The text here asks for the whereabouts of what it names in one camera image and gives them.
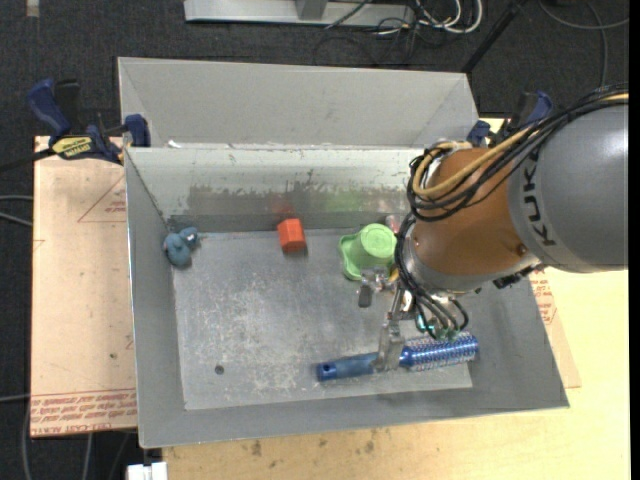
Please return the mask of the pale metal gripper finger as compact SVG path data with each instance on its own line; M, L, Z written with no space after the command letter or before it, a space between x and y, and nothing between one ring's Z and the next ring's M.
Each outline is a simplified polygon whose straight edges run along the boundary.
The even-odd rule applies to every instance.
M375 369L393 371L399 367L403 350L403 336L398 323L385 323L381 329Z
M385 269L370 269L361 272L358 290L358 307L368 308L372 305L374 296L378 293L390 291L393 282Z

